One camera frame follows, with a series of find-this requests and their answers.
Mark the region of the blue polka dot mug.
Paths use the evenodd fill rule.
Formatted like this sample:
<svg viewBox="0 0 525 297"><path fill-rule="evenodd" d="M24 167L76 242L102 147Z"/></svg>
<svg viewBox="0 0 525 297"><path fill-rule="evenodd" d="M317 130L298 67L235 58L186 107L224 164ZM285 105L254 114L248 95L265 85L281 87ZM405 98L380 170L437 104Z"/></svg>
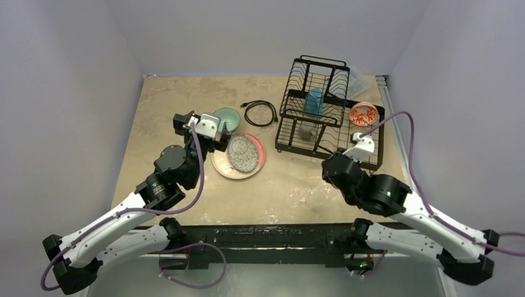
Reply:
<svg viewBox="0 0 525 297"><path fill-rule="evenodd" d="M312 88L307 94L305 99L305 113L308 116L314 116L320 118L323 115L324 95L323 91L319 88Z"/></svg>

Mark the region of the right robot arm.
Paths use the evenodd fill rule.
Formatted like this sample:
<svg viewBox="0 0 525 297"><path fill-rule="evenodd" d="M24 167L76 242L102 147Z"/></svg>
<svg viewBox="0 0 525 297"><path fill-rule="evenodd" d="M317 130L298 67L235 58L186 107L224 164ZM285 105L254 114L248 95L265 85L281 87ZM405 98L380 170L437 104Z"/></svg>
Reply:
<svg viewBox="0 0 525 297"><path fill-rule="evenodd" d="M347 236L352 250L379 249L411 256L465 285L480 285L492 278L495 263L488 253L490 245L498 245L497 232L473 229L426 207L407 184L387 174L369 175L340 152L322 161L321 167L322 179L340 190L347 204L410 227L395 230L356 219Z"/></svg>

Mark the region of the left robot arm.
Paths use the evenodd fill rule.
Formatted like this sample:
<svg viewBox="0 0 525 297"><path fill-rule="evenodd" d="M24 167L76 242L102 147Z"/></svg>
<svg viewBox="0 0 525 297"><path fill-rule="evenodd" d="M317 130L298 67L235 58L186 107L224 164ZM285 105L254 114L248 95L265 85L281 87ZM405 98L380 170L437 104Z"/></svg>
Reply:
<svg viewBox="0 0 525 297"><path fill-rule="evenodd" d="M66 236L43 240L56 287L65 295L89 287L98 274L144 254L205 251L205 240L191 242L175 219L175 205L187 190L204 189L204 162L208 153L225 151L231 133L215 114L190 112L173 117L183 145L164 148L154 171L127 198L89 225Z"/></svg>

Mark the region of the grey speckled plate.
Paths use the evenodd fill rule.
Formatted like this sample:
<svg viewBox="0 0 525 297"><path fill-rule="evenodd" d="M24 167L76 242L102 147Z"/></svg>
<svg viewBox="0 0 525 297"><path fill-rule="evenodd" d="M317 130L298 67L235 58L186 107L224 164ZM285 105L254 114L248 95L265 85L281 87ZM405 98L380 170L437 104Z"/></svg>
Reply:
<svg viewBox="0 0 525 297"><path fill-rule="evenodd" d="M231 166L243 173L253 171L259 162L258 150L245 134L233 134L226 153Z"/></svg>

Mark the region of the red floral bowl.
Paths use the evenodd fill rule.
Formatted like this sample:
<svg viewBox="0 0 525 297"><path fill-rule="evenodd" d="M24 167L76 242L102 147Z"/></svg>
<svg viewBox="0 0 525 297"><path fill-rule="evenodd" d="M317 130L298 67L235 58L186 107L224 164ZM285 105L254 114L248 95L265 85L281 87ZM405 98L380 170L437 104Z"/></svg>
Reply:
<svg viewBox="0 0 525 297"><path fill-rule="evenodd" d="M371 126L379 120L380 114L375 105L360 102L351 107L349 121L360 127Z"/></svg>

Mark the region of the small grey mug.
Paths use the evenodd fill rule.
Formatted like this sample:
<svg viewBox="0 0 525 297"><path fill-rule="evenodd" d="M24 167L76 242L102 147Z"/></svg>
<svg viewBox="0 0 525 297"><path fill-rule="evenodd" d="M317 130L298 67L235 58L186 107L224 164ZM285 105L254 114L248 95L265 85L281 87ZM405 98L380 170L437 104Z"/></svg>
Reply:
<svg viewBox="0 0 525 297"><path fill-rule="evenodd" d="M313 122L303 121L298 128L298 136L303 140L313 140L316 137L317 125Z"/></svg>

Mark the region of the mint green bowl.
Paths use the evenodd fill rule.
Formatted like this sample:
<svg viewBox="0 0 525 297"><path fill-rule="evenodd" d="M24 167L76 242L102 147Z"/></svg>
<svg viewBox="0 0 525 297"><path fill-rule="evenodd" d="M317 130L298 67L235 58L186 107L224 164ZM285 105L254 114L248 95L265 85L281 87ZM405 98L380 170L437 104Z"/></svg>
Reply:
<svg viewBox="0 0 525 297"><path fill-rule="evenodd" d="M219 131L226 128L233 132L240 124L240 115L232 108L220 108L214 114L220 118Z"/></svg>

